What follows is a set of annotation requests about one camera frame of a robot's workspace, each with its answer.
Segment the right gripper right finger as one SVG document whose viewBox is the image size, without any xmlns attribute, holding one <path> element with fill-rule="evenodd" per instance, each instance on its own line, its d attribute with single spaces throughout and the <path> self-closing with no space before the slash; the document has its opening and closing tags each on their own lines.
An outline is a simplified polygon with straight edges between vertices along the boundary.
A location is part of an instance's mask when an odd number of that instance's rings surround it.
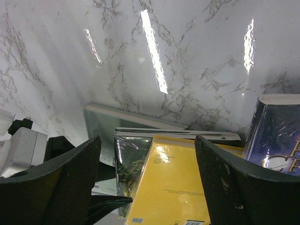
<svg viewBox="0 0 300 225">
<path fill-rule="evenodd" d="M 300 179 L 263 168 L 201 136 L 195 153 L 212 225 L 298 225 Z"/>
</svg>

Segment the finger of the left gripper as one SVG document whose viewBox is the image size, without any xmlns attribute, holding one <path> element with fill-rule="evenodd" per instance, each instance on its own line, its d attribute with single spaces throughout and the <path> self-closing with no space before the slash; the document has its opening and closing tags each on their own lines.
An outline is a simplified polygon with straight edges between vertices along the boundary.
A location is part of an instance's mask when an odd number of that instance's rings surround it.
<svg viewBox="0 0 300 225">
<path fill-rule="evenodd" d="M 75 146 L 64 136 L 51 137 L 47 141 L 44 162 L 60 156 Z M 107 165 L 99 161 L 96 180 L 110 180 L 115 178 L 115 167 Z"/>
<path fill-rule="evenodd" d="M 86 224 L 94 225 L 112 211 L 130 204 L 132 201 L 131 197 L 126 196 L 92 195 Z"/>
</svg>

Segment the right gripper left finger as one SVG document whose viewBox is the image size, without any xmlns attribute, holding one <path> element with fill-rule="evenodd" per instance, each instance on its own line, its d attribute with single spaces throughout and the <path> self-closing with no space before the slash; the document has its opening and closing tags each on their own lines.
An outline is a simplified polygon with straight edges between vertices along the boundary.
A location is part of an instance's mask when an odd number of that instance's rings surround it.
<svg viewBox="0 0 300 225">
<path fill-rule="evenodd" d="M 98 171 L 94 137 L 38 166 L 0 179 L 2 225 L 84 225 Z"/>
</svg>

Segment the green secret garden book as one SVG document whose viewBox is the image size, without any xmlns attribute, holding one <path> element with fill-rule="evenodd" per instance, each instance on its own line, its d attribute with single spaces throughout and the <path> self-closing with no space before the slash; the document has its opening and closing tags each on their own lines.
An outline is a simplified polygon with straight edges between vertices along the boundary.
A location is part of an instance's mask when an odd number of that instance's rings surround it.
<svg viewBox="0 0 300 225">
<path fill-rule="evenodd" d="M 219 147 L 236 153 L 243 153 L 240 147 L 241 138 L 238 134 L 216 131 L 167 130 L 156 128 L 126 128 L 118 127 L 114 133 L 114 153 L 117 179 L 117 195 L 133 197 L 154 136 L 194 140 L 202 135 Z"/>
</svg>

